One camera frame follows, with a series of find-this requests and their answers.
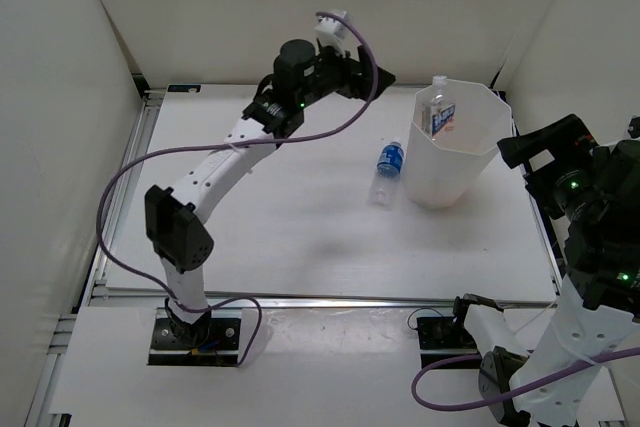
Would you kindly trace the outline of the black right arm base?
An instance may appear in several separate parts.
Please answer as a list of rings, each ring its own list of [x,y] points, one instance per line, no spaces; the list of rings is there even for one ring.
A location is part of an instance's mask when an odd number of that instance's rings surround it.
[[[409,314],[406,323],[418,335],[422,368],[462,356],[471,356],[471,359],[447,364],[441,369],[477,369],[480,366],[476,343],[463,327],[469,305],[467,298],[457,297],[450,313],[422,307]]]

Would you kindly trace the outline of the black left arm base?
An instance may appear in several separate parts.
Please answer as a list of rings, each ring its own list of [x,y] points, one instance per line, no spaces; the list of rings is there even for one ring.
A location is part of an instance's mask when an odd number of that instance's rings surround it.
[[[235,367],[242,317],[238,311],[211,314],[186,329],[167,315],[157,316],[147,364],[151,366]]]

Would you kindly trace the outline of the white label plastic bottle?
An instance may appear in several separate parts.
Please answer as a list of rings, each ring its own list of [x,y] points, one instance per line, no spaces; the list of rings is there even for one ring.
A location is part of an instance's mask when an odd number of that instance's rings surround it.
[[[446,76],[434,76],[427,98],[421,104],[420,125],[435,140],[442,132],[453,129],[456,101]]]

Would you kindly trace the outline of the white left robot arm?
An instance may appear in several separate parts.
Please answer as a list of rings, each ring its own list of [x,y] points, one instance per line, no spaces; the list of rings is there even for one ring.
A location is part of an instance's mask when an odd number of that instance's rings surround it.
[[[165,311],[180,344],[197,349],[212,336],[203,265],[214,240],[205,224],[220,201],[303,124],[307,107],[332,93],[376,99],[395,81],[394,74],[372,66],[363,48],[353,58],[333,46],[290,40],[281,46],[272,72],[258,84],[223,149],[211,151],[173,185],[147,190],[146,234],[164,268],[171,291]]]

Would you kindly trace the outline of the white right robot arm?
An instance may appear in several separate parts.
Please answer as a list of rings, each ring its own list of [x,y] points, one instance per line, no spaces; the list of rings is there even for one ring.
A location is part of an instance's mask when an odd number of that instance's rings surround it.
[[[552,159],[525,187],[552,219],[569,221],[557,305],[534,351],[508,329],[491,299],[454,303],[449,334],[481,355],[481,395],[503,426],[573,426],[599,372],[597,356],[639,329],[639,143],[600,145],[570,114],[498,148],[515,168],[546,151]]]

